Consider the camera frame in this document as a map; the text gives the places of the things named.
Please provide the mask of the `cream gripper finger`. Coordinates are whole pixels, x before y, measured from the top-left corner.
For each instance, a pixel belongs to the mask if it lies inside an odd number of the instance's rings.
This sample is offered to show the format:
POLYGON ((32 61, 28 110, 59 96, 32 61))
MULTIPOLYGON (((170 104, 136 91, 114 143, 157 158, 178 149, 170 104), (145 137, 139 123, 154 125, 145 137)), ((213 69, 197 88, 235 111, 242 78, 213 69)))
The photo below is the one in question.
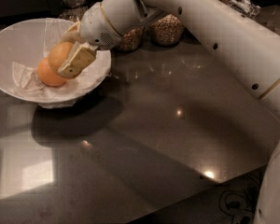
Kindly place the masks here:
POLYGON ((64 78, 76 78, 80 73, 92 64, 96 59, 97 46, 87 42, 74 43, 68 57, 58 69, 58 74, 64 78))
POLYGON ((71 25, 66 32, 60 37, 60 42, 84 43, 85 39, 80 35, 80 22, 77 21, 71 25))

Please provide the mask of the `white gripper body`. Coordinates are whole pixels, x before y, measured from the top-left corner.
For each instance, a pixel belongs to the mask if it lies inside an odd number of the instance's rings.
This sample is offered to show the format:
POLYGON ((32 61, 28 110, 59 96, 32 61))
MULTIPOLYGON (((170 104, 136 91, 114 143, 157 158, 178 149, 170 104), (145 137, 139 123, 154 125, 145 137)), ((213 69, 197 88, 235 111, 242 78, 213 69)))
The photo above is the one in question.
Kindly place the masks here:
POLYGON ((122 39, 108 20, 101 3, 88 9, 80 22, 80 36, 92 45, 107 50, 114 48, 122 39))

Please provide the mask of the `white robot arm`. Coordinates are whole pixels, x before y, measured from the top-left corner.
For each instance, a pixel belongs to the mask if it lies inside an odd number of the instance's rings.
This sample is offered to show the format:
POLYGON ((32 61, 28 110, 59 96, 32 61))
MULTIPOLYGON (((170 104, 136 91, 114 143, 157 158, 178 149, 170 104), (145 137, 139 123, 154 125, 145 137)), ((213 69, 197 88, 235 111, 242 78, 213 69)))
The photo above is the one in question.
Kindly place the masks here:
MULTIPOLYGON (((252 97, 269 109, 280 128, 280 35, 218 0, 103 0, 86 11, 79 32, 70 33, 69 38, 111 49, 121 34, 165 13, 177 16, 215 63, 225 65, 252 97)), ((158 145, 188 150, 190 131, 176 112, 182 110, 186 121, 203 133, 199 147, 215 143, 218 137, 229 141, 249 137, 237 120, 225 117, 205 101, 240 103, 224 79, 208 77, 206 88, 188 83, 187 50, 172 62, 177 66, 173 91, 159 93, 151 77, 146 77, 130 94, 132 103, 125 111, 124 124, 131 140, 121 154, 120 170, 154 205, 141 216, 143 220, 188 223, 189 198, 205 189, 210 180, 194 169, 177 169, 157 151, 158 145)), ((280 224, 280 139, 262 179, 253 224, 280 224)))

